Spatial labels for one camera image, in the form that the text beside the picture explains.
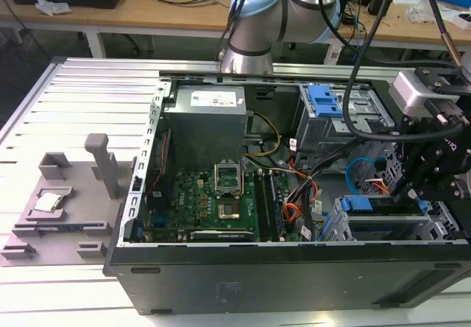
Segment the paper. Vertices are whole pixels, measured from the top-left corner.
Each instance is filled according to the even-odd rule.
[[[72,11],[67,3],[52,3],[46,0],[38,0],[36,7],[49,16],[53,16],[54,14],[66,14]]]
[[[394,0],[392,2],[396,5],[417,5],[420,0]]]

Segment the blue clip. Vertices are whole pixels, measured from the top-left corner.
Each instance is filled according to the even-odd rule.
[[[419,206],[420,210],[423,214],[428,212],[428,202],[425,200],[416,200],[417,205]]]
[[[373,211],[368,197],[350,196],[345,197],[344,200],[348,201],[352,211]]]
[[[344,210],[344,211],[349,211],[352,207],[350,206],[350,202],[347,198],[342,198],[340,200],[340,204],[341,204],[341,208]]]
[[[328,85],[309,85],[308,95],[314,105],[314,114],[318,117],[341,118],[342,112],[337,105],[337,96]]]

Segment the orange wire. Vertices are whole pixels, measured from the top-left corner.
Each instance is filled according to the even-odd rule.
[[[293,163],[292,163],[292,159],[291,159],[290,161],[288,161],[288,165],[289,165],[289,168],[290,168],[291,170],[293,170],[294,172],[296,172],[300,177],[302,177],[302,178],[307,178],[307,176],[304,175],[301,171],[298,171],[298,170],[296,170],[296,169],[294,168],[294,165],[293,165]],[[315,201],[316,198],[317,198],[317,194],[318,194],[318,192],[319,192],[319,189],[318,189],[318,187],[317,187],[317,183],[316,183],[314,180],[312,181],[312,187],[314,188],[314,197],[309,201],[309,203],[314,203],[314,201]]]
[[[381,191],[384,191],[384,192],[386,192],[387,194],[390,194],[387,189],[385,189],[384,187],[380,186],[378,183],[372,182],[372,184],[375,185],[376,187],[378,187]]]
[[[293,208],[294,209],[294,213],[291,217],[289,216],[288,208]],[[301,210],[298,208],[298,206],[293,204],[293,203],[286,203],[283,206],[283,212],[284,212],[285,217],[288,220],[289,224],[291,224],[299,216],[304,217],[301,213]]]

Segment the blue cable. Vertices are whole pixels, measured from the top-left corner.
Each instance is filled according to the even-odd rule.
[[[368,161],[369,163],[375,165],[375,161],[371,158],[356,158],[354,161],[352,161],[351,163],[349,163],[349,165],[347,166],[347,170],[345,170],[345,182],[347,182],[347,186],[349,188],[349,190],[353,193],[353,194],[360,194],[360,192],[358,192],[358,190],[355,188],[355,186],[353,185],[351,179],[350,179],[350,172],[352,170],[352,165],[354,163],[357,163],[359,161]]]

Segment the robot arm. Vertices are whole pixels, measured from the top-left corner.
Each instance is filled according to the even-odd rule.
[[[337,0],[322,0],[333,24],[339,19]],[[232,37],[222,52],[224,73],[271,74],[271,48],[276,41],[310,43],[327,29],[319,0],[246,0]]]

